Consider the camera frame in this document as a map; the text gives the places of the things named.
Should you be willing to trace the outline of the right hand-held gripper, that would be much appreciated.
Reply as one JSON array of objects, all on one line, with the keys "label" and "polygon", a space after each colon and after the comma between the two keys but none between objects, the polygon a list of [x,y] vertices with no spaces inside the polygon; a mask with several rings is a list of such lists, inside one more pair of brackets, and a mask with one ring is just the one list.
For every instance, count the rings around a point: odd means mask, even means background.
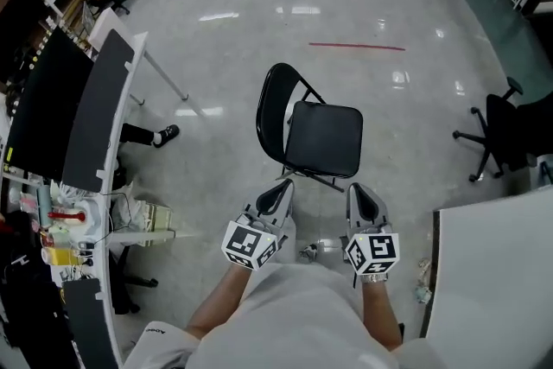
[{"label": "right hand-held gripper", "polygon": [[354,182],[346,192],[346,216],[353,229],[344,248],[346,261],[358,276],[387,274],[399,262],[400,248],[384,201],[366,185]]}]

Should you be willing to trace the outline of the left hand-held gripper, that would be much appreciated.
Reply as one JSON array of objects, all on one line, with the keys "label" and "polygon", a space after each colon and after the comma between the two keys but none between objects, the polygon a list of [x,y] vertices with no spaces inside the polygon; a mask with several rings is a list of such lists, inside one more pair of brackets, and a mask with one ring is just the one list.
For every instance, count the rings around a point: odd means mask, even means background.
[{"label": "left hand-held gripper", "polygon": [[295,191],[290,179],[262,186],[253,206],[246,206],[226,228],[221,250],[233,264],[260,270],[282,249]]}]

